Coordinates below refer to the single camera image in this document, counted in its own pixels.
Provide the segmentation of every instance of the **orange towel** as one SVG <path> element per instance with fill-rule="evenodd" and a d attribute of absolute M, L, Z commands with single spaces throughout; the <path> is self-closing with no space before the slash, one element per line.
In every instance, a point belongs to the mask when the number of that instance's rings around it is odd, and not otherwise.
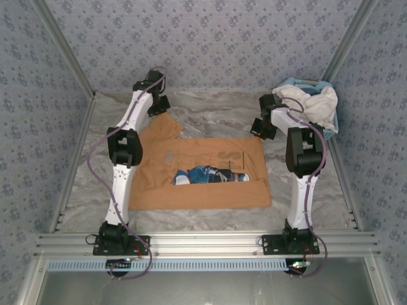
<path fill-rule="evenodd" d="M 271 205 L 261 141 L 249 138 L 177 139 L 183 127 L 167 113 L 141 133 L 141 164 L 132 182 L 129 208 L 254 208 Z M 178 170 L 210 165 L 249 174 L 249 182 L 173 186 Z"/>

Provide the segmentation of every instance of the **crumpled cloth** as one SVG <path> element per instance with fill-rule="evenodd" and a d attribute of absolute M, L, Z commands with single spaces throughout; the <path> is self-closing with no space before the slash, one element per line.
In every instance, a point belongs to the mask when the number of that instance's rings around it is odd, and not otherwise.
<path fill-rule="evenodd" d="M 338 130 L 333 124 L 338 97 L 332 87 L 326 86 L 320 94 L 309 95 L 300 88 L 293 85 L 284 85 L 274 88 L 272 93 L 279 98 L 291 97 L 295 98 L 304 107 L 304 113 L 300 114 L 293 112 L 293 115 L 298 119 L 308 120 L 317 123 L 319 126 L 332 130 L 338 133 Z M 290 108 L 301 110 L 301 107 L 292 100 L 283 100 L 283 104 L 287 104 Z"/>

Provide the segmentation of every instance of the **brown cloth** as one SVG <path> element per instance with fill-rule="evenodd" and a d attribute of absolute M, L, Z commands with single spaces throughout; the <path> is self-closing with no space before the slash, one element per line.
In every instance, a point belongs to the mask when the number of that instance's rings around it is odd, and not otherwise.
<path fill-rule="evenodd" d="M 177 139 L 183 127 L 167 113 L 157 116 L 141 133 L 141 164 L 132 182 L 132 210 L 254 208 L 271 205 L 260 139 Z M 248 182 L 173 186 L 178 170 L 210 165 L 247 173 Z"/>

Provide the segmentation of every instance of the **gray marble table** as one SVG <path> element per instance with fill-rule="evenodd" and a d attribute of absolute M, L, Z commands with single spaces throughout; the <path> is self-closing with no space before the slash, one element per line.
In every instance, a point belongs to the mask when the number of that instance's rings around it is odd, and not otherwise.
<path fill-rule="evenodd" d="M 169 114 L 189 137 L 250 137 L 254 118 L 259 116 L 258 99 L 263 91 L 170 91 Z M 131 93 L 96 96 L 96 105 L 86 135 L 71 196 L 59 229 L 62 232 L 97 231 L 106 216 L 109 193 L 89 172 L 86 156 L 90 146 L 116 126 L 130 103 Z M 227 210 L 148 210 L 130 211 L 130 226 L 138 231 L 209 231 L 282 229 L 291 202 L 291 174 L 284 161 L 286 138 L 278 132 L 275 140 L 263 142 L 272 205 L 268 208 Z M 107 144 L 94 154 L 92 164 L 110 184 L 113 168 Z M 328 154 L 325 169 L 314 192 L 314 227 L 346 229 L 352 227 L 348 209 Z"/>

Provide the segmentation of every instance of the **blue patterned wall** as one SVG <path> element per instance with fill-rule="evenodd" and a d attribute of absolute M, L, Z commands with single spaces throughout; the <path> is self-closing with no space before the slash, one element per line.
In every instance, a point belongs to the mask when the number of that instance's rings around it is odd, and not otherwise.
<path fill-rule="evenodd" d="M 380 1 L 334 80 L 337 140 L 359 212 L 407 304 L 407 2 Z"/>
<path fill-rule="evenodd" d="M 319 79 L 360 0 L 46 0 L 93 88 L 129 91 L 149 67 L 178 88 Z"/>
<path fill-rule="evenodd" d="M 50 226 L 87 98 L 28 0 L 0 1 L 0 304 Z"/>

